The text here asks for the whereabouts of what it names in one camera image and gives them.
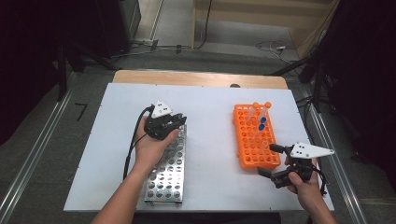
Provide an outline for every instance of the wooden table edge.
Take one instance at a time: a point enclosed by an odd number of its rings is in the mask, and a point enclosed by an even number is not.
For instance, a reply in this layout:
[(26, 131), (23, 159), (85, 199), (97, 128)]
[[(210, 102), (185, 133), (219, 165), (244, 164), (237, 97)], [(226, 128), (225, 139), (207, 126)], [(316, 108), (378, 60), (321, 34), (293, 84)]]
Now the wooden table edge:
[(288, 89), (283, 77), (162, 70), (120, 70), (114, 75), (113, 83), (211, 87), (230, 87), (236, 84), (241, 88)]

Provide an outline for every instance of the gray carpet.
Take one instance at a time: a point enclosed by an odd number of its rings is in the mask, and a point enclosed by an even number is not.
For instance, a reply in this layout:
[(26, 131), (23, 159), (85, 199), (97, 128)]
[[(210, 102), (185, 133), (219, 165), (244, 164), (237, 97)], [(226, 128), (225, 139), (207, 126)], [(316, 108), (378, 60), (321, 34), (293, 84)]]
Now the gray carpet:
[[(280, 60), (235, 56), (199, 51), (163, 51), (152, 54), (124, 56), (112, 62), (123, 69), (162, 69), (178, 71), (221, 72), (232, 74), (263, 75), (270, 74), (282, 66)], [(35, 168), (25, 192), (22, 194), (9, 223), (89, 223), (95, 213), (66, 213), (64, 203), (71, 187), (73, 176), (88, 140), (98, 107), (101, 103), (106, 84), (112, 81), (114, 71), (92, 64), (84, 74), (80, 74), (71, 99), (48, 142), (42, 158)], [(303, 98), (301, 84), (296, 77), (286, 74), (289, 88), (296, 99)], [(26, 118), (14, 136), (0, 146), (0, 194), (4, 195), (13, 177), (19, 171), (24, 159), (35, 143), (47, 117), (54, 107), (57, 97), (55, 87)], [(87, 109), (78, 121), (82, 107)], [(346, 172), (360, 199), (369, 223), (393, 223), (392, 213), (396, 212), (395, 203), (376, 203), (370, 199), (395, 198), (384, 173), (372, 164), (352, 161), (353, 153), (350, 140), (341, 120), (328, 111), (323, 113), (332, 140)], [(308, 127), (318, 143), (312, 122)], [(330, 170), (327, 159), (322, 160), (330, 185), (329, 192), (335, 206), (334, 215), (339, 223), (351, 223), (342, 194)], [(281, 213), (282, 223), (305, 223), (305, 212)]]

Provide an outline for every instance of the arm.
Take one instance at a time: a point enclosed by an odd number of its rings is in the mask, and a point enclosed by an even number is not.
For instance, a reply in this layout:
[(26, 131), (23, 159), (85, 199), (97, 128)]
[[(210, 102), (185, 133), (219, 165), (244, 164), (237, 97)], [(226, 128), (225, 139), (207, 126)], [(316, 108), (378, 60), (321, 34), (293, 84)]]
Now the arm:
[[(136, 139), (144, 136), (143, 127), (146, 119), (142, 118)], [(165, 148), (172, 143), (177, 134), (178, 130), (174, 130), (162, 141), (146, 135), (136, 144), (134, 167), (92, 223), (130, 224), (132, 222), (143, 183), (152, 167), (160, 160)]]
[(297, 194), (301, 207), (309, 213), (314, 223), (337, 223), (320, 194), (317, 172), (313, 172), (307, 182), (303, 182), (294, 172), (289, 174), (289, 179), (293, 186), (288, 186), (288, 189)]

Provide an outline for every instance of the orange test tube rack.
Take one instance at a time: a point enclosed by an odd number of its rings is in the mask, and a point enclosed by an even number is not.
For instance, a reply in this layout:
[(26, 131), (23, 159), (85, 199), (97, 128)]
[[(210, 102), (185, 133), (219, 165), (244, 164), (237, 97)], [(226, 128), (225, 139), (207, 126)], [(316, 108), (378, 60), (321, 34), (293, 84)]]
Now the orange test tube rack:
[(242, 168), (256, 168), (258, 166), (273, 170), (280, 165), (279, 153), (271, 151), (270, 144), (275, 144), (275, 136), (268, 111), (265, 114), (264, 130), (258, 132), (260, 121), (257, 110), (247, 120), (251, 105), (235, 105), (233, 109), (233, 125), (235, 127), (238, 145), (237, 156)]

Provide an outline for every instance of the metal perforated plate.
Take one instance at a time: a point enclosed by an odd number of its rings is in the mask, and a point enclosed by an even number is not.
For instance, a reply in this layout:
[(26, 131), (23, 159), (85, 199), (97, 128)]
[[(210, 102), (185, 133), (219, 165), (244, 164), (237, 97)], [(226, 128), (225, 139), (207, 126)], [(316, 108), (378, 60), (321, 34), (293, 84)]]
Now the metal perforated plate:
[(165, 149), (160, 161), (148, 175), (145, 202), (181, 203), (183, 198), (186, 125), (180, 127), (177, 138)]

